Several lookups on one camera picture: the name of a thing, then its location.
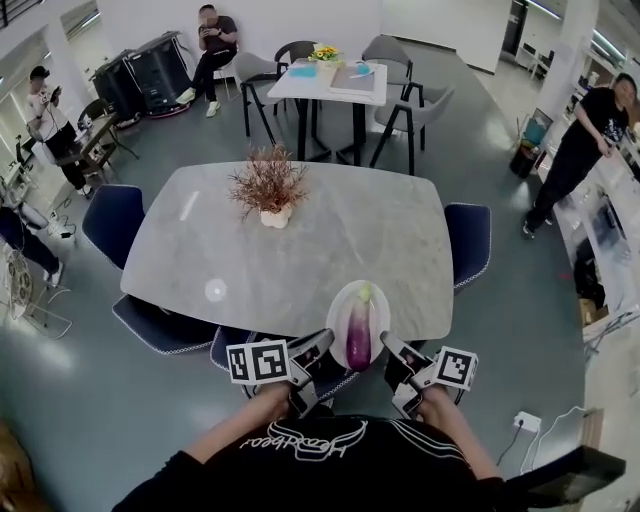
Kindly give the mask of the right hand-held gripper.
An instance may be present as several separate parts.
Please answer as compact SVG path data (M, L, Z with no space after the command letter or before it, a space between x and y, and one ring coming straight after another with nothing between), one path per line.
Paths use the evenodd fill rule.
M380 340L403 368L403 377L394 389L392 404L401 415L414 415L422 401L421 392L434 385L455 389L458 405L471 390L478 366L476 354L443 346L433 358L423 356L390 331Z

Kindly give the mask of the white plate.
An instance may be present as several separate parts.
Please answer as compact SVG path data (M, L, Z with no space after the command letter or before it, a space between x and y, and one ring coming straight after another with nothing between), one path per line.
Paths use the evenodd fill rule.
M335 340L330 347L331 355L341 366L350 370L352 369L349 367L346 358L349 317L358 291L365 282L364 280L359 280L346 285L332 302L326 321L326 327L332 329L335 334ZM391 314L388 301L382 290L373 283L371 283L371 289L370 331L372 363L384 348L384 344L380 340L380 334L383 331L390 330Z

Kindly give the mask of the purple eggplant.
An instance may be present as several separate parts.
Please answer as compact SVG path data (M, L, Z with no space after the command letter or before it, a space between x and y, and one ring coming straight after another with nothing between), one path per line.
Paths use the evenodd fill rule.
M365 371L371 363L371 296L371 283L366 281L358 291L349 317L346 358L355 372Z

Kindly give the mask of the person's left forearm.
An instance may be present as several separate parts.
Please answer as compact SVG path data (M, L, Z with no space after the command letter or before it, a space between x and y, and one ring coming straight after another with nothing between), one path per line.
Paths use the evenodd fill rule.
M266 384L234 415L205 432L184 452L200 463L258 428L284 417L289 409L289 383Z

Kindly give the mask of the person's right forearm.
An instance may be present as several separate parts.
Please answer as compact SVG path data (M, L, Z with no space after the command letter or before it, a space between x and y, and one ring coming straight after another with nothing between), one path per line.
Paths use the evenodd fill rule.
M449 436L466 458L479 480L501 478L494 460L479 442L463 413L448 391L440 385L430 386L422 392L418 414L423 421Z

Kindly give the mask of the blue chair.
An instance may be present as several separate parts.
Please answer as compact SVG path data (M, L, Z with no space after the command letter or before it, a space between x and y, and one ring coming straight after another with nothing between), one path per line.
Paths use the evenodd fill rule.
M453 263L454 293L476 281L488 268L492 216L484 205L451 203L444 209Z
M82 232L102 255L123 271L144 218L143 195L138 187L103 184L90 201Z
M219 369L229 372L228 346L271 339L282 339L282 336L219 326L210 347L210 360ZM314 377L316 393L321 402L331 399L342 387L357 377L356 373L339 365L330 352L312 365L309 372Z
M112 307L113 314L145 345L162 355L177 355L209 347L219 326L167 312L130 295Z

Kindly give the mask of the person's black shirt torso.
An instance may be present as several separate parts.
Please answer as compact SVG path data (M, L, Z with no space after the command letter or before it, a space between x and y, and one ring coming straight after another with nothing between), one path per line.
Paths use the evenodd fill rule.
M500 478L420 421L281 420L199 462L184 451L112 512L512 512Z

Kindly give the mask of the cardboard box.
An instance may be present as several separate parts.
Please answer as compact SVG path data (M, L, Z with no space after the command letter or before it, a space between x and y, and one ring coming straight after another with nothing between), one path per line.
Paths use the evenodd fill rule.
M609 315L609 308L606 304L598 307L591 299L579 299L582 325L587 327Z

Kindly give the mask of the wooden board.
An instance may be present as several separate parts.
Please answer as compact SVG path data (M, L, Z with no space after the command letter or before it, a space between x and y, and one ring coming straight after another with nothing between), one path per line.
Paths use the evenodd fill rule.
M593 449L599 449L604 425L604 410L591 408L583 413L581 444Z

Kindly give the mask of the dark red bin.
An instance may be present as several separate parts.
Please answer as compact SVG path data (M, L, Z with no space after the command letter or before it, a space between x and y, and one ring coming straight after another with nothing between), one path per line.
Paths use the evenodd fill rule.
M511 172L521 179L527 178L540 154L539 147L529 147L526 144L521 144L510 161L509 168Z

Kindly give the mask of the white display counter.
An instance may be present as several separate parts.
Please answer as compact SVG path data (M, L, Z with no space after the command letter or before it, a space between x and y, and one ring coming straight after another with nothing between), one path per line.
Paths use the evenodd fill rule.
M640 182L623 155L603 157L588 176L553 209L574 265L576 249L588 238L609 315L583 327L584 341L597 344L607 335L640 320Z

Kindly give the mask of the teal framed board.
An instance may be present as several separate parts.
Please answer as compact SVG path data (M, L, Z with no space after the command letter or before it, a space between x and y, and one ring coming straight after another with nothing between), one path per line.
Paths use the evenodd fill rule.
M539 146L546 137L552 124L553 119L539 108L536 108L527 121L522 136L523 140L533 146Z

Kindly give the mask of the grey placemat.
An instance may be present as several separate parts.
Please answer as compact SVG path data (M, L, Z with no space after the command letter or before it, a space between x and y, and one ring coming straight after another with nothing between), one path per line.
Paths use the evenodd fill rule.
M372 96L375 90L375 73L363 78L354 78L355 74L356 66L338 68L331 80L329 90L340 94Z

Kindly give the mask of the brown side table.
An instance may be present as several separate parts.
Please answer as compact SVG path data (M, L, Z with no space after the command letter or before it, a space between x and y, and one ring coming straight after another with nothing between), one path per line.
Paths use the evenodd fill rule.
M99 177L107 183L105 167L111 168L113 174L117 175L115 168L110 163L110 158L117 149L128 152L137 160L140 159L136 152L119 140L115 124L115 114L97 118L90 128L77 134L74 145L62 158L55 159L54 164L61 167L84 162L86 168L83 173L86 177Z

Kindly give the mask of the black equipment cart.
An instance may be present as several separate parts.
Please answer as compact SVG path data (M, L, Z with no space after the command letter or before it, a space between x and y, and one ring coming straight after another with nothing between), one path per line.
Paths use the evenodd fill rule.
M178 36L178 31L166 32L127 58L148 117L164 117L184 108L177 98L187 89L191 79Z
M123 50L90 78L98 97L120 123L138 122L145 113L144 97L129 63L132 54L131 49Z

